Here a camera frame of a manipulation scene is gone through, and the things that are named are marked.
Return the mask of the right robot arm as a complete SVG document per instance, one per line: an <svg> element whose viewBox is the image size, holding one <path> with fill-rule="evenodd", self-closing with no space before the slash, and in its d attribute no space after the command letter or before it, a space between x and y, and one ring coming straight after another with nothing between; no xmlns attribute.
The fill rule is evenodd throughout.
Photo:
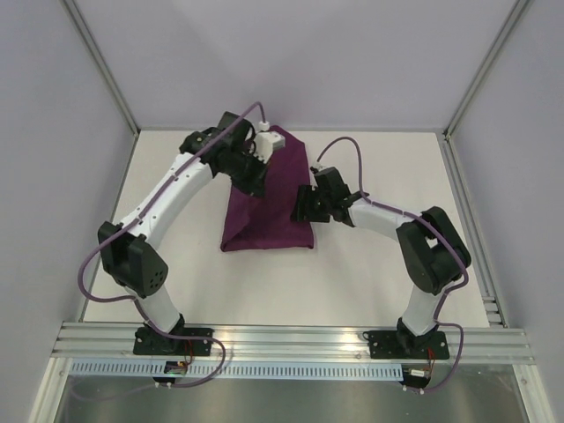
<svg viewBox="0 0 564 423"><path fill-rule="evenodd" d="M438 316L459 279L466 280L471 255L447 213L432 207L420 214L369 200L351 192L334 167L313 170L314 185L301 185L291 220L328 223L374 231L396 241L413 283L407 308L397 321L397 346L419 356L439 326Z"/></svg>

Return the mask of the purple cloth mat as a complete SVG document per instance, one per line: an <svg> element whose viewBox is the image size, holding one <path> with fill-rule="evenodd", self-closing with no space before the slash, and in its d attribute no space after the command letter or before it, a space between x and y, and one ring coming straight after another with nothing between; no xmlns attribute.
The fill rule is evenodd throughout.
<svg viewBox="0 0 564 423"><path fill-rule="evenodd" d="M306 146L281 127L273 129L286 139L286 146L271 157L263 197L231 188L219 245L223 252L315 246L311 225L291 221L299 187L310 184Z"/></svg>

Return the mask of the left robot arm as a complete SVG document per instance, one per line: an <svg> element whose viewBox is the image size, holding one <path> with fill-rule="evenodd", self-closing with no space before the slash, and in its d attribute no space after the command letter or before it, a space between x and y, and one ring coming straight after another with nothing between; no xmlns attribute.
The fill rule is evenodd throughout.
<svg viewBox="0 0 564 423"><path fill-rule="evenodd" d="M263 196L271 157L285 143L267 122L253 125L226 112L216 126L186 136L165 176L134 211L100 226L103 270L134 301L164 353L179 351L185 340L182 315L165 288L168 266L159 254L168 229L218 174L246 195Z"/></svg>

